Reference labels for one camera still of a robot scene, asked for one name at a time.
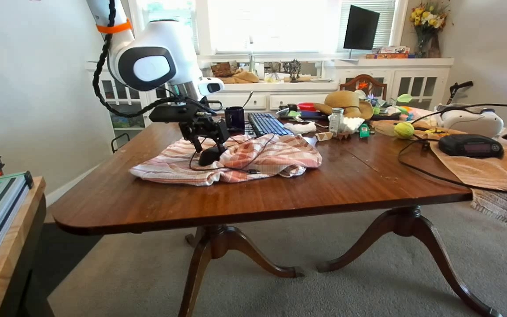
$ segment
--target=wooden chair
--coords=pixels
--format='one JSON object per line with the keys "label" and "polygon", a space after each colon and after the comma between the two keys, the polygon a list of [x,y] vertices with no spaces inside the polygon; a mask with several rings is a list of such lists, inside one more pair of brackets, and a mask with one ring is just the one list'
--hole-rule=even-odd
{"label": "wooden chair", "polygon": [[369,92],[372,92],[376,98],[386,100],[386,84],[379,82],[367,74],[358,75],[349,82],[340,85],[340,90],[354,92],[358,89],[363,90],[367,96]]}

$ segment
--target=tennis ball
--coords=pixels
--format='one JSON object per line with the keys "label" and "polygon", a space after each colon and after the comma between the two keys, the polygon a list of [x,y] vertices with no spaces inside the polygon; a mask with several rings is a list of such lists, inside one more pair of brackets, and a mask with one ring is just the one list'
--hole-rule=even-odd
{"label": "tennis ball", "polygon": [[394,134],[400,139],[410,139],[414,135],[414,126],[410,122],[400,122],[394,126]]}

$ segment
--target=beige carpet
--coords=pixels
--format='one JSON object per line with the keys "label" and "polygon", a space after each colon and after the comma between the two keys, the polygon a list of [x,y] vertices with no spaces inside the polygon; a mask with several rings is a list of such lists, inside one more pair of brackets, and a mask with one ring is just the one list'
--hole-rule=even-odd
{"label": "beige carpet", "polygon": [[[482,301],[507,317],[507,225],[469,203],[425,206],[453,265]],[[351,265],[318,273],[381,211],[239,224],[281,265],[306,277],[280,279],[230,251],[212,261],[195,317],[475,316],[451,291],[417,239],[384,236]],[[192,229],[106,236],[50,295],[56,317],[176,316],[193,249]]]}

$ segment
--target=black mug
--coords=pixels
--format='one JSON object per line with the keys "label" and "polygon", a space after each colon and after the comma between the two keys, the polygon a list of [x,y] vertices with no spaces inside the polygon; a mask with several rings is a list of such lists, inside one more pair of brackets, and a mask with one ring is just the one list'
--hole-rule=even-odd
{"label": "black mug", "polygon": [[244,132],[246,130],[246,120],[243,107],[227,107],[224,110],[226,126],[230,132]]}

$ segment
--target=pink striped cloth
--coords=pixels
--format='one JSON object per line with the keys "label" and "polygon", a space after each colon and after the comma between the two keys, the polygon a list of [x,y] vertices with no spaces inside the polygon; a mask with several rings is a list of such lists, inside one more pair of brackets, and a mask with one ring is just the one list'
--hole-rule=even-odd
{"label": "pink striped cloth", "polygon": [[[152,182],[205,186],[218,181],[238,183],[274,175],[299,176],[306,168],[318,168],[322,164],[320,153],[300,135],[268,134],[257,139],[237,135],[233,138],[225,143],[228,150],[220,156],[220,160],[209,166],[199,166],[199,154],[195,154],[191,162],[193,169],[190,169],[189,160],[195,153],[195,147],[181,139],[155,158],[133,167],[130,173]],[[203,141],[203,149],[214,145],[211,139]],[[249,174],[228,168],[255,169],[260,173]]]}

